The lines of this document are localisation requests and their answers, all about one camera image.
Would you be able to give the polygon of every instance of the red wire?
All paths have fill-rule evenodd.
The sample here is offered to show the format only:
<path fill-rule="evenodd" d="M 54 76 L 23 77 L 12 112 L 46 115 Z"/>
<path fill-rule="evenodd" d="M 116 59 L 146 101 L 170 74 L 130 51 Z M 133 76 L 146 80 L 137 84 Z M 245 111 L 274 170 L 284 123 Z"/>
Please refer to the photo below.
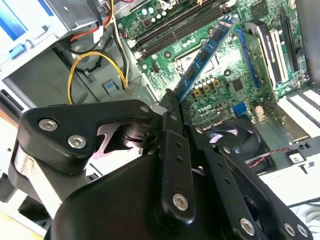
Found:
<path fill-rule="evenodd" d="M 112 17 L 112 15 L 111 15 L 111 13 L 109 13 L 109 15 L 108 15 L 108 17 L 106 18 L 106 20 L 103 21 L 103 26 L 105 26 L 105 25 L 111 20 L 111 17 Z M 94 32 L 97 31 L 97 30 L 98 30 L 98 27 L 96 26 L 96 27 L 92 28 L 92 29 L 89 30 L 89 31 L 85 31 L 85 32 L 76 34 L 76 35 L 74 35 L 74 36 L 71 38 L 70 42 L 73 42 L 74 40 L 76 40 L 76 39 L 79 38 L 79 37 L 85 36 L 85 35 L 87 35 L 87 34 L 94 33 Z"/>
<path fill-rule="evenodd" d="M 271 153 L 273 154 L 273 153 L 276 153 L 276 152 L 282 152 L 282 151 L 286 151 L 286 150 L 288 151 L 288 150 L 290 150 L 290 148 L 289 147 L 285 147 L 285 148 L 273 150 L 273 151 L 271 151 Z M 266 159 L 266 157 L 263 156 L 262 158 L 260 158 L 260 160 L 256 161 L 253 165 L 250 165 L 249 168 L 253 168 L 253 167 L 257 166 L 259 163 L 261 163 L 265 159 Z"/>

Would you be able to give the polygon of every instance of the blue pcie slot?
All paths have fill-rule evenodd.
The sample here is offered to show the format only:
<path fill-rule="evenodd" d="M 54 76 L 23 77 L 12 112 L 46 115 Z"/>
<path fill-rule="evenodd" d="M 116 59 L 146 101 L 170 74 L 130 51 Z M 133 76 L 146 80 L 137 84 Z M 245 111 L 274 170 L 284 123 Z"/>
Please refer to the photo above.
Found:
<path fill-rule="evenodd" d="M 249 67 L 249 71 L 250 71 L 254 86 L 258 89 L 258 88 L 260 88 L 260 83 L 259 83 L 257 75 L 255 73 L 254 66 L 250 60 L 250 56 L 249 56 L 248 49 L 247 49 L 246 42 L 245 42 L 245 36 L 240 29 L 236 29 L 235 31 L 239 36 L 239 40 L 240 40 L 241 47 L 242 47 L 242 50 L 244 53 L 245 61 Z"/>
<path fill-rule="evenodd" d="M 191 63 L 187 71 L 185 71 L 181 80 L 174 89 L 179 103 L 181 103 L 186 97 L 189 89 L 193 86 L 203 69 L 206 67 L 207 63 L 217 52 L 219 47 L 222 45 L 222 43 L 231 32 L 231 30 L 235 27 L 238 21 L 238 18 L 224 16 L 220 20 L 218 25 L 215 26 L 214 31 L 212 31 L 209 39 L 201 47 L 193 62 Z"/>

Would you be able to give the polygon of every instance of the metal bolt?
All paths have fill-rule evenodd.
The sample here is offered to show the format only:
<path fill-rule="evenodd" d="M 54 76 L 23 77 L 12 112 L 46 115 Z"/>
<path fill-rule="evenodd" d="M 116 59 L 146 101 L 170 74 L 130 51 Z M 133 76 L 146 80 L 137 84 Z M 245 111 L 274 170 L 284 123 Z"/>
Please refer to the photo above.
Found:
<path fill-rule="evenodd" d="M 230 154 L 231 151 L 229 148 L 227 148 L 226 146 L 223 147 L 223 150 L 227 153 L 227 154 Z"/>
<path fill-rule="evenodd" d="M 243 228 L 243 230 L 249 234 L 250 236 L 254 236 L 255 235 L 255 228 L 254 226 L 252 225 L 252 223 L 246 219 L 246 218 L 241 218 L 240 219 L 240 224 L 241 224 L 241 227 Z"/>
<path fill-rule="evenodd" d="M 170 115 L 170 118 L 172 118 L 175 121 L 178 121 L 178 118 L 175 115 Z"/>
<path fill-rule="evenodd" d="M 284 224 L 284 228 L 285 228 L 285 230 L 286 230 L 291 236 L 293 236 L 293 237 L 296 236 L 295 230 L 294 230 L 294 229 L 292 228 L 292 226 L 290 226 L 288 223 L 285 223 L 285 224 Z"/>
<path fill-rule="evenodd" d="M 202 128 L 200 128 L 200 127 L 198 127 L 198 126 L 195 127 L 195 130 L 196 130 L 198 133 L 200 133 L 200 134 L 203 134 L 203 133 L 204 133 L 204 131 L 202 130 Z"/>
<path fill-rule="evenodd" d="M 58 128 L 58 123 L 52 119 L 42 119 L 39 121 L 39 127 L 45 131 L 54 131 Z"/>
<path fill-rule="evenodd" d="M 68 138 L 68 144 L 74 149 L 83 149 L 87 141 L 82 136 L 72 135 Z"/>
<path fill-rule="evenodd" d="M 141 109 L 142 111 L 144 111 L 145 113 L 148 113 L 148 112 L 149 112 L 148 108 L 146 108 L 145 106 L 141 106 L 140 109 Z"/>
<path fill-rule="evenodd" d="M 300 224 L 298 224 L 298 225 L 297 225 L 297 228 L 298 228 L 299 232 L 300 232 L 303 236 L 305 236 L 306 238 L 308 237 L 308 232 L 307 232 L 307 230 L 306 230 L 303 226 L 301 226 Z"/>
<path fill-rule="evenodd" d="M 188 200 L 186 199 L 185 196 L 183 196 L 180 193 L 174 194 L 172 200 L 173 200 L 173 204 L 180 211 L 186 211 L 189 207 Z"/>

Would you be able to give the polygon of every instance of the yellow wire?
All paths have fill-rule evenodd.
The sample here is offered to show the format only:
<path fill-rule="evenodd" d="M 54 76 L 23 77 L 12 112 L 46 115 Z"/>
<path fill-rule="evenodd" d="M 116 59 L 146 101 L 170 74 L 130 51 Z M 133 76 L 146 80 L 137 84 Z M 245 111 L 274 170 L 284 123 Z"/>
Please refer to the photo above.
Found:
<path fill-rule="evenodd" d="M 122 81 L 122 83 L 124 85 L 124 89 L 126 89 L 128 87 L 128 82 L 127 82 L 124 74 L 121 72 L 121 70 L 118 67 L 118 65 L 111 58 L 109 58 L 108 56 L 104 55 L 101 52 L 90 51 L 90 52 L 87 52 L 85 54 L 80 55 L 79 58 L 71 66 L 71 69 L 70 69 L 70 72 L 69 72 L 69 77 L 68 77 L 68 84 L 67 84 L 67 95 L 68 95 L 68 101 L 69 101 L 70 104 L 75 104 L 75 102 L 74 102 L 74 100 L 72 98 L 72 94 L 71 94 L 71 91 L 72 91 L 71 86 L 72 86 L 72 78 L 74 76 L 74 73 L 75 73 L 75 70 L 76 70 L 76 66 L 83 58 L 89 57 L 89 56 L 92 56 L 92 55 L 101 56 L 101 57 L 105 58 L 106 60 L 108 60 L 114 66 L 116 71 L 119 73 L 120 79 L 121 79 L 121 81 Z"/>

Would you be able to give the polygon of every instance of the cable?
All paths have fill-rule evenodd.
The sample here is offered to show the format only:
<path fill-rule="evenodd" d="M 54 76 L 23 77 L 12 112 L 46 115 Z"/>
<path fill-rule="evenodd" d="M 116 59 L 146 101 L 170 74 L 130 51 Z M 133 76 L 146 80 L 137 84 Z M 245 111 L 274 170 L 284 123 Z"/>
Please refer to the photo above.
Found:
<path fill-rule="evenodd" d="M 285 147 L 285 148 L 273 150 L 273 151 L 271 151 L 271 153 L 273 154 L 273 153 L 276 153 L 276 152 L 282 152 L 282 151 L 286 151 L 286 150 L 288 151 L 288 150 L 290 150 L 290 148 L 289 147 Z M 266 156 L 263 156 L 258 161 L 256 161 L 253 165 L 250 165 L 249 168 L 253 168 L 253 167 L 257 166 L 259 163 L 261 163 L 265 159 L 266 159 Z"/>
<path fill-rule="evenodd" d="M 112 28 L 112 34 L 113 34 L 113 39 L 115 42 L 115 45 L 120 51 L 122 61 L 123 61 L 123 75 L 125 75 L 125 79 L 128 81 L 128 74 L 129 74 L 129 59 L 127 56 L 127 53 L 125 51 L 125 48 L 119 38 L 119 32 L 118 32 L 118 27 L 117 27 L 117 22 L 114 19 L 113 20 L 113 28 Z"/>
<path fill-rule="evenodd" d="M 94 44 L 94 46 L 93 46 L 92 48 L 90 48 L 89 50 L 86 50 L 86 51 L 75 51 L 75 50 L 73 50 L 73 49 L 71 48 L 71 44 L 70 44 L 68 50 L 69 50 L 69 52 L 71 52 L 71 53 L 73 53 L 73 54 L 77 54 L 77 55 L 86 54 L 86 53 L 89 53 L 89 52 L 93 51 L 93 50 L 99 45 L 100 41 L 101 41 L 101 38 L 99 39 L 99 41 L 97 41 L 97 42 Z"/>
<path fill-rule="evenodd" d="M 126 81 L 125 76 L 121 72 L 121 70 L 118 67 L 118 65 L 116 64 L 116 62 L 114 62 L 111 58 L 109 58 L 108 56 L 106 56 L 105 54 L 103 54 L 101 52 L 98 52 L 98 51 L 88 52 L 83 55 L 80 55 L 79 58 L 71 66 L 71 69 L 69 72 L 69 77 L 68 77 L 68 84 L 67 84 L 67 96 L 68 96 L 68 101 L 70 104 L 75 104 L 75 102 L 72 98 L 72 79 L 73 79 L 73 76 L 75 73 L 76 66 L 83 58 L 88 57 L 88 56 L 93 56 L 93 55 L 101 56 L 101 57 L 105 58 L 106 60 L 108 60 L 114 66 L 116 71 L 118 72 L 120 79 L 122 81 L 122 84 L 123 84 L 123 88 L 126 89 L 128 87 L 128 82 Z"/>
<path fill-rule="evenodd" d="M 109 26 L 109 24 L 111 23 L 111 20 L 112 20 L 112 16 L 114 15 L 114 0 L 110 0 L 110 13 L 108 15 L 108 17 L 106 18 L 106 20 L 103 21 L 103 26 L 105 28 L 107 28 Z M 77 38 L 79 37 L 82 37 L 82 36 L 85 36 L 87 34 L 91 34 L 91 33 L 94 33 L 95 31 L 98 30 L 98 27 L 94 27 L 93 29 L 89 30 L 89 31 L 85 31 L 85 32 L 82 32 L 82 33 L 79 33 L 79 34 L 76 34 L 75 36 L 73 36 L 71 38 L 71 42 L 73 42 L 74 40 L 76 40 Z"/>

